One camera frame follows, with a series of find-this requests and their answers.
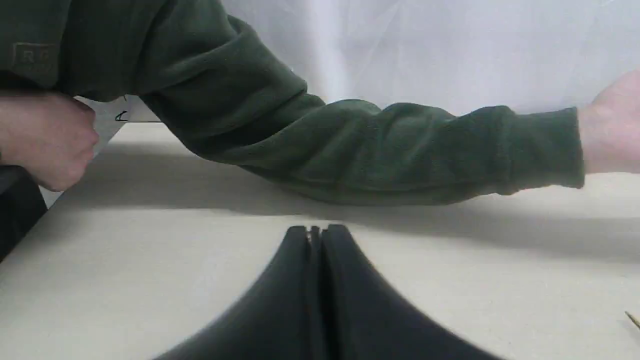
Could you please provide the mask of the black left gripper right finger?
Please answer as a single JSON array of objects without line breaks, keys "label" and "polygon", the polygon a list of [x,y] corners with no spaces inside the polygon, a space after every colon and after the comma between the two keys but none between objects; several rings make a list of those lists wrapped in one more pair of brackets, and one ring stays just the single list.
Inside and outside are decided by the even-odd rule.
[{"label": "black left gripper right finger", "polygon": [[375,269],[344,225],[320,235],[320,305],[336,360],[494,360],[440,326]]}]

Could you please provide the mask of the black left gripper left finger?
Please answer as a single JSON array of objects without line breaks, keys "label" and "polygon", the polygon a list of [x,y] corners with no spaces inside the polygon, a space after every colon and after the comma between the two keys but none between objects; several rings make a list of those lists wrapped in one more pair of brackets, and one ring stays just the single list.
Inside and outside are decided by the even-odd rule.
[{"label": "black left gripper left finger", "polygon": [[247,292],[161,360],[318,360],[318,227],[291,227]]}]

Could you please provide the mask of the bare left hand fist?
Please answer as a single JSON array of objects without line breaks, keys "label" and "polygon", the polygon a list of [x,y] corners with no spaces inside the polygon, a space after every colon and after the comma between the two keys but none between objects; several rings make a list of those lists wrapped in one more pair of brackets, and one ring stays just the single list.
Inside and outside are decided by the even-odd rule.
[{"label": "bare left hand fist", "polygon": [[63,192],[85,174],[99,136],[85,103],[55,92],[2,91],[3,166],[24,168],[48,191]]}]

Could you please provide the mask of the open bare right hand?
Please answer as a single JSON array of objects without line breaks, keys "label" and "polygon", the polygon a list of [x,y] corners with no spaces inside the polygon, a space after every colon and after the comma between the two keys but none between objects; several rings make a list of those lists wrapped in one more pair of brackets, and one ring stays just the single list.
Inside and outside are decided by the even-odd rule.
[{"label": "open bare right hand", "polygon": [[640,70],[627,71],[578,110],[586,174],[640,171]]}]

